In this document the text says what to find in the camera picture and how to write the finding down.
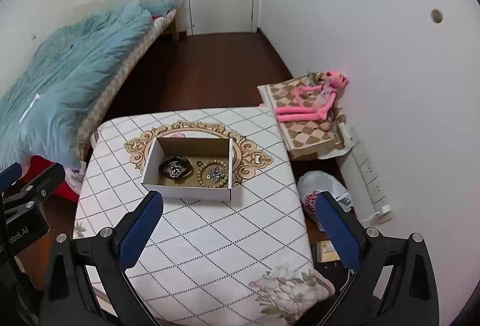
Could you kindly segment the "black watch band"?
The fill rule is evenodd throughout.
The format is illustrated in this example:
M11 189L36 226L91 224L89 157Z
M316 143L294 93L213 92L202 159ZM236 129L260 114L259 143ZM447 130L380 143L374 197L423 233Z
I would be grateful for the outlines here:
M187 177L191 171L191 162L178 155L164 161L159 166L159 173L174 181Z

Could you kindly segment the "red blanket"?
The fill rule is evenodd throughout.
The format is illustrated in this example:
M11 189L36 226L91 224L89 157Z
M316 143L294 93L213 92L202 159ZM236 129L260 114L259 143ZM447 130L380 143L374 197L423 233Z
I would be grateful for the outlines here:
M58 195L70 202L78 202L80 195L67 183L67 172L60 163L52 163L41 156L30 159L28 170L19 180L22 187L32 189L44 201L49 196Z

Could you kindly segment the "white power strip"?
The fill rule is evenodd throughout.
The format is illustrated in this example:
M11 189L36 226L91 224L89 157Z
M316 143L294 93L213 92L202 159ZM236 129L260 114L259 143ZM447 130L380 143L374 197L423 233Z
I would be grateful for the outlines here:
M340 123L339 130L342 132L346 154L338 157L337 163L346 188L352 197L355 214L361 222L361 220L374 214L380 206L390 205L390 202L386 196L383 183L380 181L379 172L355 128L347 123ZM393 212L391 209L391 212L385 216L361 223L378 226L392 218Z

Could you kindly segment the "white charger plug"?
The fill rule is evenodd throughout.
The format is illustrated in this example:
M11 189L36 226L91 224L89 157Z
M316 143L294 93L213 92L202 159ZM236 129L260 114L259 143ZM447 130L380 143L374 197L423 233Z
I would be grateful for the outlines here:
M389 214L390 212L391 212L391 206L389 204L385 204L383 206L380 206L380 208L378 208L374 212L374 214L369 216L367 219L361 220L361 222L370 222L370 221L374 220L375 218L380 217L380 216L385 216L385 215Z

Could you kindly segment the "white cardboard box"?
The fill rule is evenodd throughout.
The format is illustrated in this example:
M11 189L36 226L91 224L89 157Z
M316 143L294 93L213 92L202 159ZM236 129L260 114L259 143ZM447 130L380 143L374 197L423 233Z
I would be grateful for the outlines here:
M155 138L142 185L166 199L229 202L233 142L224 138Z

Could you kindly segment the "white diamond pattern tablecloth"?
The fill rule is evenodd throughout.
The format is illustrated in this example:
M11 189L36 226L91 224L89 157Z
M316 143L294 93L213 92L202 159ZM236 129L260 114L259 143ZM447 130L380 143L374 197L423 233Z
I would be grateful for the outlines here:
M265 107L126 116L98 127L73 234L116 225L146 194L155 138L233 141L227 202L168 199L126 272L151 314L178 325L292 325L335 294L314 268L303 209L277 123Z

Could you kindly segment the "brown checkered cushion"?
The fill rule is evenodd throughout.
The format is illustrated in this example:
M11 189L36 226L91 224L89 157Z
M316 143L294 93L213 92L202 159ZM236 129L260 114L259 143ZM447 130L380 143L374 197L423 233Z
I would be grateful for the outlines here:
M257 90L264 106L272 109L296 107L295 94L299 89L318 85L323 77L322 73L309 73L283 82L259 85ZM337 104L329 110L324 121L280 121L278 127L293 160L327 160L345 155L352 147L343 109Z

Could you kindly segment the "pink panther plush toy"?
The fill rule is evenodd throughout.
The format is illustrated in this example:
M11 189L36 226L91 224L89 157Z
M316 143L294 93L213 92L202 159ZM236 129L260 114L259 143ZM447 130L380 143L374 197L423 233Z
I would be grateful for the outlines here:
M328 71L320 75L316 85L301 85L291 91L295 105L287 105L275 109L280 123L296 121L323 122L337 98L345 91L350 80L341 72ZM305 105L304 95L316 93L310 106Z

